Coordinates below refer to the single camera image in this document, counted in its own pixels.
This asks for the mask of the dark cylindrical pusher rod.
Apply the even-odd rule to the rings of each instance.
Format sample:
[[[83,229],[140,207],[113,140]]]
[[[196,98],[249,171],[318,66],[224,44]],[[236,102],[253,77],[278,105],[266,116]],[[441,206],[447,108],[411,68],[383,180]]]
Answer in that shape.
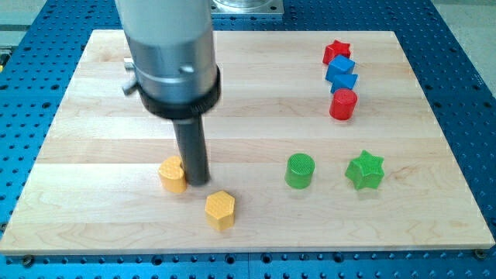
[[[173,125],[186,181],[193,186],[207,184],[210,173],[202,118],[176,120]]]

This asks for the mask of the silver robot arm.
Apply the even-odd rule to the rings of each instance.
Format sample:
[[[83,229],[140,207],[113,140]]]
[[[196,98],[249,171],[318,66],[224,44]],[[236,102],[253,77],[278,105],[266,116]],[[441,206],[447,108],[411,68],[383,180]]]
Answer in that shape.
[[[210,179],[202,116],[221,95],[210,4],[199,0],[116,0],[132,60],[125,95],[174,124],[186,180]]]

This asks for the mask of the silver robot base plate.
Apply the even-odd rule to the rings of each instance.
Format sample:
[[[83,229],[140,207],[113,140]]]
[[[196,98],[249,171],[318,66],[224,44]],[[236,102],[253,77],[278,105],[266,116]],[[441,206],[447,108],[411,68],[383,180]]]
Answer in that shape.
[[[282,17],[283,0],[211,0],[211,14],[222,17]]]

